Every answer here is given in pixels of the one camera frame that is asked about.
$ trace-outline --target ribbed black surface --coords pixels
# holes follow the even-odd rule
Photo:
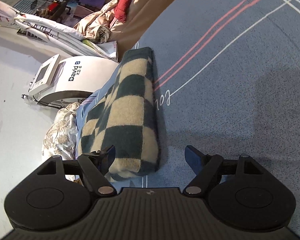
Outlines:
[[[201,199],[178,188],[124,188],[100,199],[77,224],[51,232],[17,229],[5,240],[297,240],[287,228],[250,233],[231,228],[211,215]]]

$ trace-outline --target rolled blanket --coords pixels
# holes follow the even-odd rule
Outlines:
[[[114,145],[110,182],[144,176],[158,167],[158,137],[153,97],[152,50],[125,53],[114,85],[89,111],[79,155]]]

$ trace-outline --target cable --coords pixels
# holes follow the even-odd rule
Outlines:
[[[35,99],[35,97],[34,96],[32,96],[33,97],[33,99],[34,99],[34,101],[38,104],[38,105],[41,105],[41,106],[49,106],[49,107],[52,107],[52,108],[55,108],[55,109],[58,109],[58,110],[60,110],[61,108],[63,108],[63,107],[61,107],[61,106],[58,106],[58,105],[56,105],[56,104],[44,104],[44,103],[42,103],[42,102],[39,102],[37,99]]]

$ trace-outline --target red garment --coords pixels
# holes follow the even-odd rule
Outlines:
[[[122,23],[126,22],[126,11],[129,8],[131,0],[119,0],[117,6],[114,8],[114,16]]]

